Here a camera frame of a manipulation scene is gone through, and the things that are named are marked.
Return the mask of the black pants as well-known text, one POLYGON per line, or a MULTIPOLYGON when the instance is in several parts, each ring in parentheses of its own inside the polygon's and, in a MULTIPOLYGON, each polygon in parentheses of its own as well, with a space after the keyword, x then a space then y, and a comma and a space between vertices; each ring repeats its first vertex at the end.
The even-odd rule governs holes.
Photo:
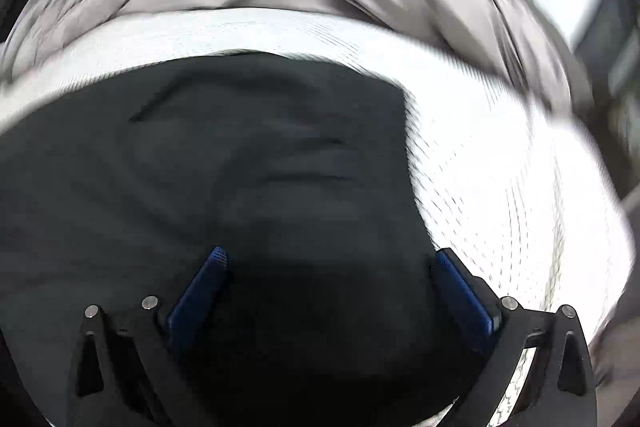
POLYGON ((407 95, 265 54, 139 68, 1 137, 1 327, 66 422, 82 311, 176 301, 228 256, 181 368, 223 426, 411 426, 476 373, 430 281, 407 95))

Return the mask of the white honeycomb mattress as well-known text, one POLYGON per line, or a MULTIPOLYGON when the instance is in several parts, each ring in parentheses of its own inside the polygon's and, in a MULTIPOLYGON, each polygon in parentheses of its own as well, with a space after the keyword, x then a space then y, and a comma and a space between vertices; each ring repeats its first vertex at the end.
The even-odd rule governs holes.
MULTIPOLYGON (((476 366, 469 388, 411 426, 594 426, 614 369, 590 343, 634 257, 623 209, 580 122, 465 62, 344 17, 231 9, 112 20, 1 93, 1 136, 63 95, 132 70, 265 54, 340 65, 405 91, 430 281, 476 366)), ((1 327, 1 421, 56 425, 1 327)))

